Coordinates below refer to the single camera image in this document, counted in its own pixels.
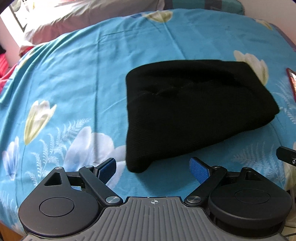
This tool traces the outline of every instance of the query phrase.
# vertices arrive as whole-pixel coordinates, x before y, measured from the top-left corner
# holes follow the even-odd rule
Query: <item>black beanie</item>
[[[126,165],[136,173],[155,160],[262,127],[279,113],[272,95],[244,62],[152,63],[131,70],[126,85]]]

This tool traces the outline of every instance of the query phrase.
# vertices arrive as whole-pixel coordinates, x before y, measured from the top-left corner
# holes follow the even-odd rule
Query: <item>gray ribbed plate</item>
[[[28,235],[24,241],[42,241]],[[60,241],[246,241],[217,228],[199,207],[186,207],[178,197],[131,197],[108,207],[89,229]],[[285,241],[282,235],[256,239]]]

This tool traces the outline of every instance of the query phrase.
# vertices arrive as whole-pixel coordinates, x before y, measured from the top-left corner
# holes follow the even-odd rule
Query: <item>red fabric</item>
[[[20,53],[20,57],[23,57],[26,53],[28,53],[34,46],[28,46],[23,52]]]
[[[6,73],[8,69],[8,62],[5,57],[5,54],[0,54],[0,78],[3,77],[3,75]]]
[[[4,85],[6,84],[7,80],[9,77],[12,75],[13,71],[15,70],[15,67],[17,64],[15,64],[8,72],[6,75],[4,75],[2,78],[0,78],[0,94],[4,88]]]

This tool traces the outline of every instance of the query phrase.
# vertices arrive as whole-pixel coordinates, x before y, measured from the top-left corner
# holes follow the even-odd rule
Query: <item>crosshair marking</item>
[[[158,201],[154,199],[154,200],[151,201],[151,203],[155,205],[155,204],[158,203]]]

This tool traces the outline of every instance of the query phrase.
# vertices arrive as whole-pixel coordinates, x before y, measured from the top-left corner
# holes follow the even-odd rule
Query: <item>bed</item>
[[[24,235],[18,208],[54,167],[77,171],[109,157],[117,171],[107,185],[123,199],[185,198],[199,185],[189,171],[192,156],[229,171],[252,167],[289,190],[296,170],[276,158],[281,145],[296,149],[296,104],[286,74],[287,67],[296,69],[296,53],[285,38],[262,20],[174,9],[113,18],[37,45],[0,93],[0,221]],[[261,128],[131,173],[125,164],[126,74],[176,59],[249,63],[280,113]]]

